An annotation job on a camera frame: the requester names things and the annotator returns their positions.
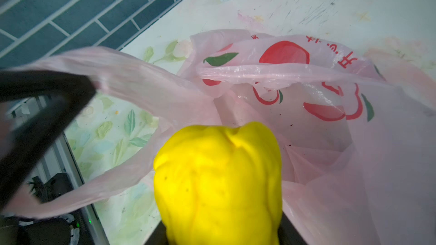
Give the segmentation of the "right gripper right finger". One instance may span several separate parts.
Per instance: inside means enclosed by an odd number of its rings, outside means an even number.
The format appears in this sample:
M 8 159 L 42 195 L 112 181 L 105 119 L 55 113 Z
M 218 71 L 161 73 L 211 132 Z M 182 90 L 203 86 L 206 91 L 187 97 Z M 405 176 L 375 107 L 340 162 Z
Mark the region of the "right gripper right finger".
M 278 238 L 280 245 L 307 245 L 284 212 L 278 229 Z

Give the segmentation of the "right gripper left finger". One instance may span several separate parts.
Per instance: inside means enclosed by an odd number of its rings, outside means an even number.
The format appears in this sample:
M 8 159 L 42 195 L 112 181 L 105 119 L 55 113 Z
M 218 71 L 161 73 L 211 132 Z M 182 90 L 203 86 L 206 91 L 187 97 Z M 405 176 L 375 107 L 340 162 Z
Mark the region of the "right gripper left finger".
M 168 245 L 166 236 L 166 227 L 162 222 L 159 222 L 153 233 L 146 240 L 144 245 Z

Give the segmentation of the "yellow fake fruit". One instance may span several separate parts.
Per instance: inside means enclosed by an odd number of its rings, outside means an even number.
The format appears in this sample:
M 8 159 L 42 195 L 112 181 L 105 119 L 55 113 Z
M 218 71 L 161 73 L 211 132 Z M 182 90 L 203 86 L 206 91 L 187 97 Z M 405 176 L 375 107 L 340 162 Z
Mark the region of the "yellow fake fruit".
M 189 126 L 157 153 L 154 196 L 171 245 L 276 245 L 281 153 L 260 122 Z

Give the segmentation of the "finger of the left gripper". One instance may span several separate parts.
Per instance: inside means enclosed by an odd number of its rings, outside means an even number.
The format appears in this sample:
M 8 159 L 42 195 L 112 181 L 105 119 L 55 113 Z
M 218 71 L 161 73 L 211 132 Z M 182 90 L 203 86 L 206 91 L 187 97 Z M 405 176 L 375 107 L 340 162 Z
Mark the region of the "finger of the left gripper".
M 1 72 L 2 108 L 9 101 L 52 97 L 46 107 L 17 128 L 1 114 L 1 207 L 8 205 L 47 149 L 95 93 L 87 76 L 54 71 Z

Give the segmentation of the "pink plastic bag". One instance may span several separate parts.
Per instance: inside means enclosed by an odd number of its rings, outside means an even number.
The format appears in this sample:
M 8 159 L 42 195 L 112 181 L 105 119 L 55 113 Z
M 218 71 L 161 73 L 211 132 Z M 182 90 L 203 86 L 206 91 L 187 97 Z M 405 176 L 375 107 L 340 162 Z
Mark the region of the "pink plastic bag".
M 191 37 L 177 74 L 108 48 L 10 71 L 87 76 L 159 120 L 132 158 L 41 204 L 21 187 L 5 211 L 44 218 L 154 180 L 154 159 L 195 125 L 267 126 L 282 161 L 282 212 L 309 245 L 436 242 L 436 84 L 414 65 L 314 37 L 217 30 Z

